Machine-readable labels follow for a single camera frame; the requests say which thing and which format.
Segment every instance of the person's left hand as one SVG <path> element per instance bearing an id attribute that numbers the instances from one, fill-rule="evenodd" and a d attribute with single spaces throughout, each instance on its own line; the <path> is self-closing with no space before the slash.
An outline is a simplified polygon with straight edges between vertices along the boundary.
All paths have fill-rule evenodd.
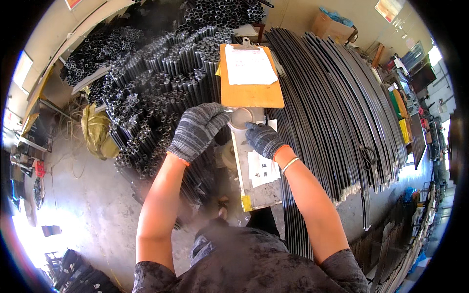
<path id="1" fill-rule="evenodd" d="M 230 113 L 223 112 L 223 109 L 218 103 L 206 103 L 187 109 L 179 121 L 167 151 L 188 163 L 192 162 L 228 123 Z"/>

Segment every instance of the person's right hand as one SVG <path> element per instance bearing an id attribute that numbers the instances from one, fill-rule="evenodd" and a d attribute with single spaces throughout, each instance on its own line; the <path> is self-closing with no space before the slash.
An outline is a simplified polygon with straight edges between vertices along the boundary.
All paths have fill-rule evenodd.
<path id="1" fill-rule="evenodd" d="M 167 151 L 191 163 L 228 123 L 230 114 L 223 109 L 223 106 L 217 103 L 206 103 L 187 109 L 179 121 Z"/>
<path id="2" fill-rule="evenodd" d="M 285 145 L 280 135 L 264 123 L 246 122 L 244 125 L 248 128 L 246 131 L 248 143 L 265 158 L 273 160 L 278 149 Z"/>

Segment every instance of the blue plastic bag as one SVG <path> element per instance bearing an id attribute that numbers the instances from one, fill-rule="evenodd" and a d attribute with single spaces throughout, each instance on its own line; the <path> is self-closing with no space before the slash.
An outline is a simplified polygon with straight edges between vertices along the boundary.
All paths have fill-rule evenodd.
<path id="1" fill-rule="evenodd" d="M 322 12 L 324 12 L 325 14 L 327 14 L 333 21 L 338 22 L 338 23 L 342 23 L 343 25 L 346 25 L 350 28 L 353 26 L 353 21 L 351 21 L 348 18 L 340 16 L 340 14 L 338 14 L 337 11 L 329 12 L 324 7 L 320 7 L 319 9 Z"/>
<path id="2" fill-rule="evenodd" d="M 405 203 L 409 203 L 412 201 L 412 195 L 414 194 L 414 192 L 416 192 L 417 189 L 413 188 L 413 187 L 407 187 L 406 189 L 406 193 L 404 195 L 404 199 L 403 199 L 403 202 Z"/>

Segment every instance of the metal clip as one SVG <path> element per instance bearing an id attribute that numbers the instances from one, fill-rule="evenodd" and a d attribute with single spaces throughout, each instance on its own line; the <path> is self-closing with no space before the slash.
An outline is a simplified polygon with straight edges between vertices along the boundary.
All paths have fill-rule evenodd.
<path id="1" fill-rule="evenodd" d="M 242 38 L 242 45 L 236 46 L 233 48 L 234 50 L 254 50 L 254 51 L 260 51 L 259 47 L 255 47 L 251 45 L 251 40 L 249 38 L 244 37 Z"/>

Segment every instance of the dark patterned shirt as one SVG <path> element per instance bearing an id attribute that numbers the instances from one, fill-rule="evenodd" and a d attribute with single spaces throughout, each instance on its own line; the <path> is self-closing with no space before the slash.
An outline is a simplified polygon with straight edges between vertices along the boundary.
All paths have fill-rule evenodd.
<path id="1" fill-rule="evenodd" d="M 133 293 L 368 292 L 350 249 L 318 266 L 253 228 L 215 227 L 196 239 L 190 258 L 192 267 L 179 277 L 159 263 L 137 263 Z"/>

